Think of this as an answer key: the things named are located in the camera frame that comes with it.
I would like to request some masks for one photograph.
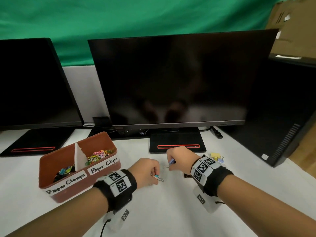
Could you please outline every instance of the white wall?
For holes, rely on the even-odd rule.
[[[63,67],[85,123],[109,116],[95,66]]]

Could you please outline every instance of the monitor stand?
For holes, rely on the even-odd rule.
[[[193,152],[206,152],[198,127],[152,129],[149,153],[166,153],[169,148],[185,146]]]
[[[73,133],[74,127],[32,129],[0,154],[0,157],[45,155],[60,149]]]

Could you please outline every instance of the divided container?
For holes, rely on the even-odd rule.
[[[80,193],[92,186],[96,180],[121,168],[117,149],[106,132],[101,132],[77,142],[83,153],[89,157],[100,150],[112,150],[111,155],[76,171],[53,183],[56,173],[75,162],[75,144],[44,155],[39,160],[39,187],[57,203]]]

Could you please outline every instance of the red stripe on monitor base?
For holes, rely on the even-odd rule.
[[[179,146],[185,146],[188,149],[189,148],[200,148],[200,145],[195,144],[195,145],[158,145],[157,149],[170,149],[170,148],[179,147]]]
[[[11,152],[31,152],[31,151],[48,151],[54,150],[56,147],[33,147],[33,148],[20,148],[20,149],[13,149]]]

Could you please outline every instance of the white table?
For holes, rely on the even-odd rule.
[[[0,152],[26,130],[3,131]],[[65,145],[88,136],[90,130],[77,129]],[[277,168],[268,166],[241,144],[223,133],[217,139],[210,131],[201,132],[207,153],[224,156],[224,164],[235,175],[316,219],[316,180],[286,160]],[[165,154],[149,154],[149,139],[114,141],[122,168],[140,157],[167,164]],[[41,156],[0,158],[0,237],[52,210],[55,203],[38,188]],[[164,183],[133,194],[130,215],[114,234],[107,228],[103,236],[255,236],[227,206],[209,214],[193,195],[196,183],[180,172],[168,172]],[[100,236],[103,219],[85,236]]]

